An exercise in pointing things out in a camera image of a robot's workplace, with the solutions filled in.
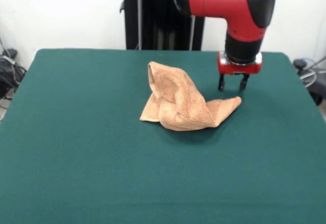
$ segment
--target green felt surface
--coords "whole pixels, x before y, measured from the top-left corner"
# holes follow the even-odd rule
[[[147,63],[206,100],[216,52],[42,50],[0,125],[0,223],[326,223],[326,127],[287,56],[264,53],[217,129],[139,121]]]

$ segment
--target electrical cord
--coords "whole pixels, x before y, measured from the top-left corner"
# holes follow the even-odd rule
[[[308,68],[306,68],[305,70],[309,70],[311,68],[314,68],[315,66],[318,66],[321,62],[325,61],[326,60],[326,56],[323,57],[321,60],[315,62],[313,65],[309,66]]]
[[[2,49],[5,51],[5,53],[8,55],[8,57],[11,58],[11,55],[10,55],[9,51],[5,48],[1,37],[0,37],[0,45],[1,45]]]
[[[301,80],[305,80],[305,79],[313,76],[312,81],[310,81],[309,83],[305,84],[305,86],[307,88],[310,87],[311,85],[313,85],[316,82],[316,80],[317,80],[317,73],[316,73],[316,71],[314,71],[312,69],[309,69],[309,71],[310,71],[310,73],[300,76],[300,79]]]

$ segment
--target towel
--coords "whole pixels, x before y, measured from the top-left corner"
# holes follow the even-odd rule
[[[206,102],[188,74],[179,68],[150,62],[148,78],[152,94],[140,120],[160,122],[166,129],[218,127],[241,104],[240,97]]]

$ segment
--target black cable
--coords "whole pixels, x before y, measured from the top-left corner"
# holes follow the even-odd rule
[[[16,89],[16,88],[17,88],[17,86],[12,85],[12,83],[11,83],[10,81],[8,81],[6,78],[0,76],[0,79],[1,79],[2,81],[4,81],[5,83],[7,83],[8,85],[10,85],[13,89]]]

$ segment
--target cable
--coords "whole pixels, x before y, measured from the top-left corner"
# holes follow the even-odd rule
[[[316,65],[320,64],[321,62],[325,61],[326,60],[326,56],[324,58],[322,58],[321,60],[319,60],[318,62],[316,62],[315,64],[309,66],[308,68],[306,68],[305,70],[309,70],[313,67],[315,67]]]
[[[8,57],[11,58],[11,55],[8,52],[8,50],[5,48],[5,46],[4,46],[3,42],[2,42],[1,37],[0,37],[0,45],[1,45],[2,49],[6,52],[6,54],[8,55]]]
[[[310,62],[313,62],[314,64],[316,64],[316,61],[314,61],[313,59],[310,59],[310,58],[301,58],[302,60],[305,60],[305,61],[310,61]]]
[[[314,70],[310,69],[309,71],[310,71],[309,74],[305,74],[305,75],[300,76],[300,79],[303,80],[303,79],[309,78],[310,76],[316,75],[316,72]]]
[[[301,80],[304,80],[304,79],[307,79],[307,78],[309,78],[311,76],[314,76],[313,79],[312,79],[312,81],[310,81],[309,83],[305,84],[305,86],[307,88],[310,87],[311,85],[313,85],[316,82],[316,80],[317,80],[317,73],[314,70],[312,70],[312,69],[309,69],[309,71],[310,71],[309,74],[305,74],[303,76],[300,76],[300,79]]]

